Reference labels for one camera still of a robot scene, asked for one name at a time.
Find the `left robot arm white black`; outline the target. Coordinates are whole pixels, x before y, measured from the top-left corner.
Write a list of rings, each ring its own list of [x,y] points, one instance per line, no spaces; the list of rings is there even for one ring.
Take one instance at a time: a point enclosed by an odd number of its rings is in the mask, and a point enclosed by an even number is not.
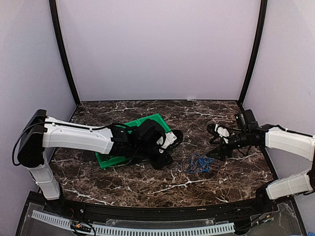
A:
[[[173,131],[154,119],[140,125],[112,123],[106,126],[88,126],[65,122],[37,110],[18,137],[12,150],[14,166],[29,170],[45,199],[58,214],[69,211],[69,202],[62,198],[45,156],[47,148],[72,148],[126,158],[147,159],[154,169],[162,169],[172,162],[169,151],[179,140]]]

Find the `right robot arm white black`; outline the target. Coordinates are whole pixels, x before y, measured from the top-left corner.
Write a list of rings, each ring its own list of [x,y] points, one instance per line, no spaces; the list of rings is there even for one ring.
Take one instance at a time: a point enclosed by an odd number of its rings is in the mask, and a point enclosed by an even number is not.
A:
[[[212,135],[210,144],[215,148],[207,157],[224,161],[232,157],[233,151],[245,147],[264,147],[279,150],[304,158],[314,164],[315,137],[292,131],[279,124],[259,125],[252,110],[245,110],[235,115],[237,128],[220,124],[209,124],[207,132]],[[315,167],[289,177],[277,179],[261,186],[256,191],[256,199],[251,203],[255,213],[262,213],[269,207],[270,201],[282,197],[308,195],[315,191]]]

